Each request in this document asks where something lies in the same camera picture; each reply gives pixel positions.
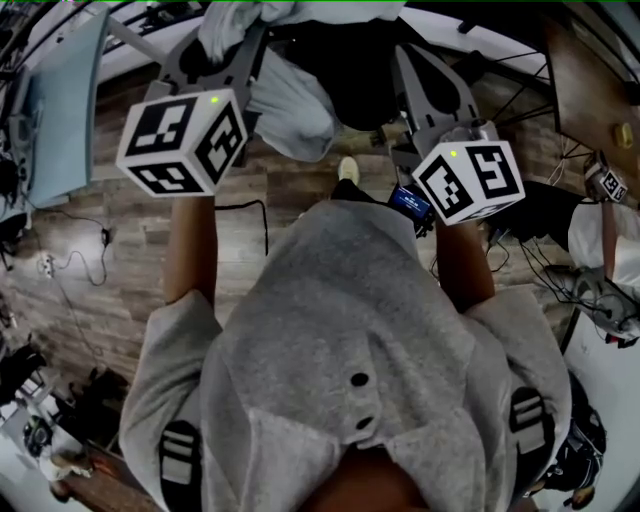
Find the strap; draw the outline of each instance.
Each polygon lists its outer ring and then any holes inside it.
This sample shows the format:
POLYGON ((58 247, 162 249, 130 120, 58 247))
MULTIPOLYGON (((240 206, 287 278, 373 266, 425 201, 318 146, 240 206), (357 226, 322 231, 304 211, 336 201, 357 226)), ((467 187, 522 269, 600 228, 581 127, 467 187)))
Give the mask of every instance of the strap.
POLYGON ((162 495, 170 512, 202 510, 200 433, 186 421, 167 425, 160 441, 162 495))
POLYGON ((511 397, 509 426, 518 451, 515 502, 536 483, 549 464, 555 441, 555 422, 546 411, 540 393, 533 388, 520 387, 511 397))

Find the white fabric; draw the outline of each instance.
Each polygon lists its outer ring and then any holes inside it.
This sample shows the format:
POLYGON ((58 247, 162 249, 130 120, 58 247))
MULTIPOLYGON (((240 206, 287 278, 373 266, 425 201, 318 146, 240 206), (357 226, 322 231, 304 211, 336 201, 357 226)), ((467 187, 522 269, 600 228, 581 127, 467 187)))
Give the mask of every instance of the white fabric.
MULTIPOLYGON (((258 18, 274 25, 305 21, 359 23, 374 18, 394 20, 403 2, 217 2, 212 3, 198 32, 208 57, 222 62, 226 51, 244 39, 258 18)), ((256 125, 264 141, 285 156, 306 162, 322 159, 340 129, 331 99, 313 75, 265 51, 247 110, 259 112, 256 125)))
POLYGON ((56 482, 65 479, 71 473, 86 476, 85 472, 79 468, 61 468, 51 462, 51 457, 57 453, 80 454, 84 450, 82 444, 62 427, 54 424, 51 428, 53 429, 51 445, 42 450, 38 459, 38 466, 44 477, 49 482, 56 482))
MULTIPOLYGON (((618 241, 613 281, 640 289, 640 217, 631 208, 613 205, 618 241)), ((569 227, 569 253, 579 267, 599 268, 602 254, 602 207, 580 204, 569 227)))

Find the plug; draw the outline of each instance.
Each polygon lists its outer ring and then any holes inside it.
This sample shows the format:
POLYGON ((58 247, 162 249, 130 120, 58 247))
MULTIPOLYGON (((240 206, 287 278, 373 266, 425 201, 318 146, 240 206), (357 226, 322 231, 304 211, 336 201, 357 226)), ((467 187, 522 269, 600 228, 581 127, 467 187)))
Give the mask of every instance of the plug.
POLYGON ((111 243, 111 231, 106 228, 102 228, 101 231, 102 236, 102 245, 103 247, 107 247, 111 243))

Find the sneaker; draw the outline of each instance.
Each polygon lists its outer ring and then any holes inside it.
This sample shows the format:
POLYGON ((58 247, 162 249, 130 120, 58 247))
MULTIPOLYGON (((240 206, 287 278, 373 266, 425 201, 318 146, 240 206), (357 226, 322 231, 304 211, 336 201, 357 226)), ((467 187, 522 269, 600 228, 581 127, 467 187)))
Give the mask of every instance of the sneaker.
POLYGON ((353 157, 345 156, 340 160, 340 165, 338 165, 338 179, 350 180, 354 185, 360 182, 358 162, 356 162, 353 157))

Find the black bag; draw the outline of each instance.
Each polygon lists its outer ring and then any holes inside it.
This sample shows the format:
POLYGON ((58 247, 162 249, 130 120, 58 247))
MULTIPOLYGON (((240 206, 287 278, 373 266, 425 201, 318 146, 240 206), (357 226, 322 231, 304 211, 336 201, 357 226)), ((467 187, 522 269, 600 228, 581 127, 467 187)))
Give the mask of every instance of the black bag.
POLYGON ((607 450, 607 432, 598 412, 589 405, 580 381, 569 373, 573 405, 569 434, 556 457, 556 463, 547 470, 546 489, 573 491, 594 485, 602 469, 607 450))

